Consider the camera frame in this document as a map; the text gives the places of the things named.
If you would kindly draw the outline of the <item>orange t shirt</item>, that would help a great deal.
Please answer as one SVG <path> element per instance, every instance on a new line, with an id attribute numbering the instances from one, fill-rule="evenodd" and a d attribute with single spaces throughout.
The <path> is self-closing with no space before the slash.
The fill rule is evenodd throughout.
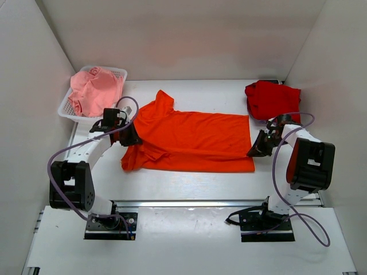
<path id="1" fill-rule="evenodd" d="M 129 146 L 122 169 L 183 172 L 255 172 L 249 117 L 176 111 L 174 99 L 160 90 L 139 109 L 134 126 L 142 144 Z"/>

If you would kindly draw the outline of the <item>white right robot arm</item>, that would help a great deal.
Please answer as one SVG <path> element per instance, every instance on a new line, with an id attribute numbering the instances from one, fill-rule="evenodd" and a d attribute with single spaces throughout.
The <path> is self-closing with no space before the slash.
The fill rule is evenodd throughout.
<path id="1" fill-rule="evenodd" d="M 269 119 L 265 130 L 259 134 L 247 152 L 250 158 L 277 155 L 283 144 L 292 147 L 286 169 L 286 183 L 268 196 L 257 215 L 257 224 L 271 229 L 278 219 L 285 219 L 290 209 L 302 198 L 329 188 L 335 157 L 335 145 L 313 137 L 304 126 L 293 121 L 290 114 Z"/>

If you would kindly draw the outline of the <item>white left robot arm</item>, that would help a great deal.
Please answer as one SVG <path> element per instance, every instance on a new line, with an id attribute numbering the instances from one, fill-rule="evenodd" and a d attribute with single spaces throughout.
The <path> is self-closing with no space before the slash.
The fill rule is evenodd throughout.
<path id="1" fill-rule="evenodd" d="M 113 209 L 113 201 L 96 195 L 91 171 L 114 143 L 123 147 L 142 144 L 131 112 L 129 106 L 106 108 L 103 118 L 89 130 L 87 139 L 74 146 L 73 154 L 64 161 L 49 161 L 49 204 L 52 208 L 74 210 L 83 218 L 86 218 L 85 213 L 99 216 L 107 228 L 118 225 L 120 214 Z"/>

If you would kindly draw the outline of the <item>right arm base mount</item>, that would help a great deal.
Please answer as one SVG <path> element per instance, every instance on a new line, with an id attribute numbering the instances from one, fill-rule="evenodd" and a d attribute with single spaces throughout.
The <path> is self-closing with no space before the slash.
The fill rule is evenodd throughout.
<path id="1" fill-rule="evenodd" d="M 225 223 L 240 228 L 242 243 L 295 241 L 289 216 L 270 211 L 267 202 L 235 211 Z"/>

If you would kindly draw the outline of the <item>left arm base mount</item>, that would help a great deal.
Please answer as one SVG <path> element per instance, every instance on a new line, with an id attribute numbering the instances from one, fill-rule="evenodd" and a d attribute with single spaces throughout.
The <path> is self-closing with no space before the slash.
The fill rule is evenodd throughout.
<path id="1" fill-rule="evenodd" d="M 86 223 L 84 239 L 86 240 L 106 240 L 106 241 L 134 241 L 136 240 L 136 230 L 138 225 L 138 207 L 123 206 L 119 202 L 114 202 L 112 215 L 120 217 L 99 218 L 93 216 Z"/>

